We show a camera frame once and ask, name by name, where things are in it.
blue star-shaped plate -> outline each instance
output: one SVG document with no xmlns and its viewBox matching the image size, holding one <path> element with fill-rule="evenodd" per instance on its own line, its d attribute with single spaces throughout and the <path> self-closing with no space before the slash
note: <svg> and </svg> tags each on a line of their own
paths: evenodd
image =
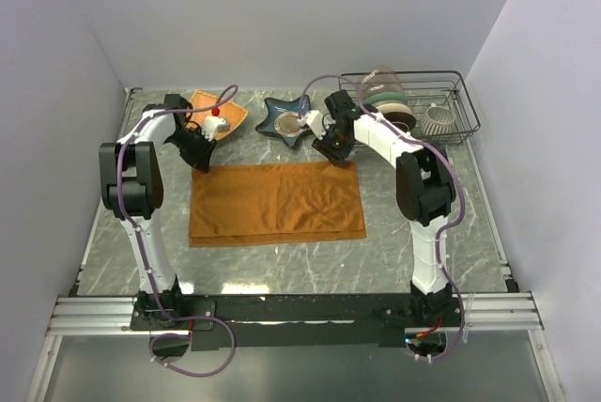
<svg viewBox="0 0 601 402">
<path fill-rule="evenodd" d="M 306 102 L 301 111 L 301 97 L 293 101 L 284 101 L 267 97 L 265 105 L 267 106 L 267 117 L 259 123 L 254 129 L 256 132 L 266 136 L 279 137 L 290 148 L 295 147 L 302 136 L 309 134 L 311 130 L 302 128 L 299 125 L 299 112 L 307 114 L 310 107 L 309 96 L 305 95 Z"/>
</svg>

white wall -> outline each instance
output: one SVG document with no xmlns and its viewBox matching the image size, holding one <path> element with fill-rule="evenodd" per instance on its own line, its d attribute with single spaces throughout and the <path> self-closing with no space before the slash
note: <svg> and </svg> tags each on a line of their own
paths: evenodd
<svg viewBox="0 0 601 402">
<path fill-rule="evenodd" d="M 601 393 L 600 25 L 600 0 L 508 0 L 469 76 L 501 237 L 575 401 Z"/>
<path fill-rule="evenodd" d="M 125 86 L 303 86 L 321 73 L 467 72 L 506 0 L 78 0 Z"/>
<path fill-rule="evenodd" d="M 99 200 L 123 89 L 73 0 L 0 0 L 0 399 L 23 400 Z"/>
</svg>

marble tabletop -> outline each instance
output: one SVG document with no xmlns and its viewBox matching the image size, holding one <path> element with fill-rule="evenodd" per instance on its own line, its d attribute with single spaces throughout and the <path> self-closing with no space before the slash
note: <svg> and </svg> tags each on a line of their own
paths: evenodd
<svg viewBox="0 0 601 402">
<path fill-rule="evenodd" d="M 149 103 L 160 103 L 168 92 L 189 98 L 193 91 L 139 90 L 126 106 L 128 131 Z M 311 148 L 313 137 L 297 150 L 277 138 L 258 134 L 254 127 L 266 115 L 263 99 L 294 100 L 296 90 L 241 90 L 235 102 L 249 115 L 215 149 L 211 165 L 323 161 Z M 320 109 L 330 94 L 310 91 L 312 107 Z M 447 153 L 464 186 L 464 222 L 448 233 L 447 265 L 465 292 L 506 291 L 500 257 L 486 216 L 473 163 L 466 144 L 447 146 Z M 184 293 L 367 293 L 406 292 L 413 269 L 409 226 L 395 200 L 394 170 L 367 147 L 355 147 L 363 212 L 364 240 L 338 240 L 251 247 L 190 248 L 191 169 L 166 145 L 159 154 L 165 197 L 161 208 L 166 252 Z M 454 203 L 456 215 L 457 203 Z M 100 209 L 95 222 L 79 295 L 132 295 L 139 279 L 125 231 L 113 214 Z"/>
</svg>

black wire dish rack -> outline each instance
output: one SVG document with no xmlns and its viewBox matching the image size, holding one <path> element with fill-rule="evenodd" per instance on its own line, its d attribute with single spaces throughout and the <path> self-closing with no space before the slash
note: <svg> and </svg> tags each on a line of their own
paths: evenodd
<svg viewBox="0 0 601 402">
<path fill-rule="evenodd" d="M 408 97 L 408 107 L 415 118 L 417 125 L 411 131 L 416 139 L 438 144 L 461 144 L 480 129 L 480 119 L 471 102 L 470 94 L 466 88 L 461 74 L 453 70 L 420 70 L 420 71 L 395 71 L 401 86 Z M 360 84 L 369 72 L 343 73 L 342 76 L 350 81 Z M 353 100 L 357 99 L 355 86 L 340 80 L 339 87 L 348 92 Z M 455 122 L 449 132 L 439 134 L 424 134 L 422 121 L 425 113 L 431 106 L 447 108 L 455 115 Z"/>
</svg>

brown cloth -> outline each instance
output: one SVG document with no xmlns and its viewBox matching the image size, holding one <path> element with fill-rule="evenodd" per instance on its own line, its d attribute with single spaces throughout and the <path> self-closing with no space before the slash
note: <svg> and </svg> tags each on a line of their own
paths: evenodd
<svg viewBox="0 0 601 402">
<path fill-rule="evenodd" d="M 357 167 L 329 162 L 193 170 L 190 246 L 365 238 Z"/>
</svg>

